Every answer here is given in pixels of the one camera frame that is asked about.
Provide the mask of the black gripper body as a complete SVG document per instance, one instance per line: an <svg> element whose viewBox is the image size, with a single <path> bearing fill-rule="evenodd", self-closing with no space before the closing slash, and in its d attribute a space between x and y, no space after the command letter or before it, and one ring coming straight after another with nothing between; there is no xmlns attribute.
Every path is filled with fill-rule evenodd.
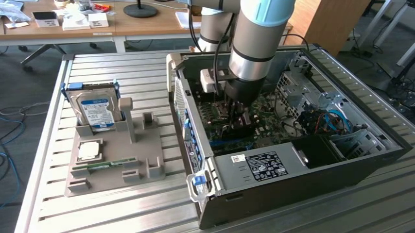
<svg viewBox="0 0 415 233"><path fill-rule="evenodd" d="M234 79L227 81L224 92L232 101L251 106L258 99L263 84L264 79L256 81Z"/></svg>

